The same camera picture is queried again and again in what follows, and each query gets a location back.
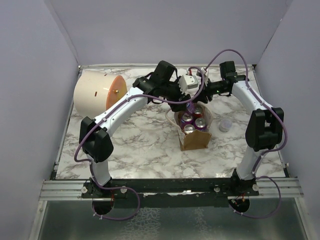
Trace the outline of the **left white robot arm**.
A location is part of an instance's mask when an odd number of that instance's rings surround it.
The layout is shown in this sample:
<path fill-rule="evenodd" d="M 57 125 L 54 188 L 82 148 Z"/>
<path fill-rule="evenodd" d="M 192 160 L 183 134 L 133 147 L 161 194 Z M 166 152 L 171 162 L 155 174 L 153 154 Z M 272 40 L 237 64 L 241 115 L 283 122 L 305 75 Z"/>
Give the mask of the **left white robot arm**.
<path fill-rule="evenodd" d="M 177 111 L 186 110 L 192 101 L 186 92 L 201 87 L 191 69 L 179 76 L 174 65 L 162 60 L 154 71 L 137 78 L 109 109 L 94 118 L 87 116 L 82 120 L 76 151 L 82 150 L 87 156 L 85 161 L 89 162 L 93 191 L 97 196 L 106 197 L 111 190 L 108 158 L 114 150 L 111 138 L 119 126 L 154 100 L 159 104 L 167 103 Z"/>

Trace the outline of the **jute canvas tote bag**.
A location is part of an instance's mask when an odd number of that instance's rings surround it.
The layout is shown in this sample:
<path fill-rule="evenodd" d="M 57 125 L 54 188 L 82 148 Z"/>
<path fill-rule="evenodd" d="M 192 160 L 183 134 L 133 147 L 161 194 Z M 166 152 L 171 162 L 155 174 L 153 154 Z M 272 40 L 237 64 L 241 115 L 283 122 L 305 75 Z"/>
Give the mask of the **jute canvas tote bag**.
<path fill-rule="evenodd" d="M 164 114 L 166 120 L 175 128 L 178 133 L 181 151 L 206 149 L 208 148 L 208 144 L 211 140 L 212 134 L 209 132 L 209 129 L 213 122 L 212 112 L 202 102 L 198 102 L 197 105 L 200 106 L 204 111 L 206 131 L 195 130 L 192 133 L 186 134 L 183 132 L 182 128 L 179 125 L 179 120 L 182 116 L 182 112 L 173 113 L 171 109 L 168 109 Z M 173 113 L 173 117 L 169 117 L 168 113 Z"/>

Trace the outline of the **purple fanta can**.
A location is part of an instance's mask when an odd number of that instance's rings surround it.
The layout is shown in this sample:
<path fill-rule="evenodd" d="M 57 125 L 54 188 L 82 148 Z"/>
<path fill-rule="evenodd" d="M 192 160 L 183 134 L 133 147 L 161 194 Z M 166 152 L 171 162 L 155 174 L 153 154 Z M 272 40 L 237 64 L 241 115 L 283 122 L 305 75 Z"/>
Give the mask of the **purple fanta can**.
<path fill-rule="evenodd" d="M 180 119 L 180 125 L 185 126 L 188 124 L 192 124 L 194 121 L 194 117 L 192 114 L 185 112 L 182 114 L 181 119 Z"/>
<path fill-rule="evenodd" d="M 192 101 L 186 103 L 186 111 L 193 115 L 195 112 L 195 104 Z"/>
<path fill-rule="evenodd" d="M 202 117 L 197 118 L 194 121 L 194 127 L 196 130 L 199 130 L 201 132 L 206 132 L 207 131 L 207 123 L 206 120 Z"/>

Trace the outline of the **red cola can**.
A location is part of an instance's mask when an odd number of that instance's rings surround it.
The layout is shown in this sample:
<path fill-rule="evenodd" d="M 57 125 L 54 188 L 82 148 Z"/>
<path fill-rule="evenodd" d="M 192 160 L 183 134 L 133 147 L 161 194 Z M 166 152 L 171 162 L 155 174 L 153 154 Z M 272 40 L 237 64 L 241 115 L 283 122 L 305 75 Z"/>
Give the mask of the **red cola can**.
<path fill-rule="evenodd" d="M 183 128 L 183 132 L 185 135 L 191 134 L 196 130 L 195 126 L 192 124 L 186 124 Z"/>
<path fill-rule="evenodd" d="M 204 111 L 203 111 L 203 108 L 201 106 L 196 106 L 194 108 L 193 117 L 195 119 L 204 117 Z"/>

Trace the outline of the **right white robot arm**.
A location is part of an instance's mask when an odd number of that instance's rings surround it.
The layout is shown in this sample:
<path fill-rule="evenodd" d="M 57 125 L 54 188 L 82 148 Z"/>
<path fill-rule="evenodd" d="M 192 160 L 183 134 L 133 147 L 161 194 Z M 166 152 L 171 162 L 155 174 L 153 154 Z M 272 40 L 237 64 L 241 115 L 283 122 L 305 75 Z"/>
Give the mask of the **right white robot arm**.
<path fill-rule="evenodd" d="M 209 80 L 208 67 L 203 67 L 197 73 L 205 79 L 201 96 L 208 101 L 213 95 L 226 93 L 233 95 L 245 107 L 250 119 L 245 131 L 247 149 L 241 163 L 236 168 L 237 179 L 230 182 L 229 189 L 240 196 L 248 189 L 246 181 L 256 177 L 256 172 L 264 156 L 271 152 L 277 152 L 276 146 L 282 142 L 284 131 L 284 111 L 280 107 L 273 107 L 267 103 L 252 87 L 245 68 L 245 74 L 236 72 L 233 61 L 225 61 L 219 65 L 221 81 Z"/>

